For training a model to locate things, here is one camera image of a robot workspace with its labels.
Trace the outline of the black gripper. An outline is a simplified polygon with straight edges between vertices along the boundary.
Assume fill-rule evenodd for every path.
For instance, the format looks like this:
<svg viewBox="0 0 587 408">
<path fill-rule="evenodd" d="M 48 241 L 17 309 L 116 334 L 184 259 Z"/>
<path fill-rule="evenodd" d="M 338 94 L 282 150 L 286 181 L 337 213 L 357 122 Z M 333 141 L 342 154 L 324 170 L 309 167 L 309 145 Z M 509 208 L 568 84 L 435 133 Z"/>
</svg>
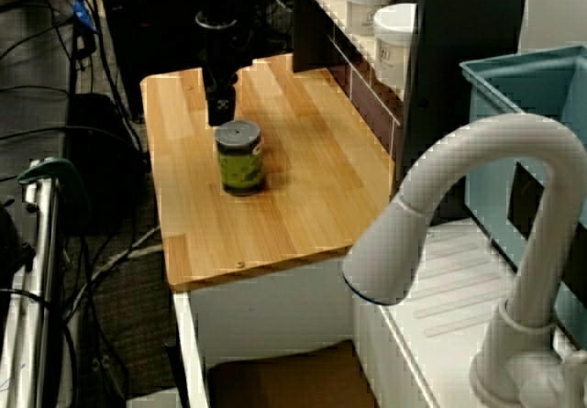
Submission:
<svg viewBox="0 0 587 408">
<path fill-rule="evenodd" d="M 234 119 L 239 69 L 251 64 L 250 24 L 235 17 L 200 11 L 195 18 L 203 30 L 205 46 L 201 54 L 205 81 L 208 124 L 219 127 Z"/>
</svg>

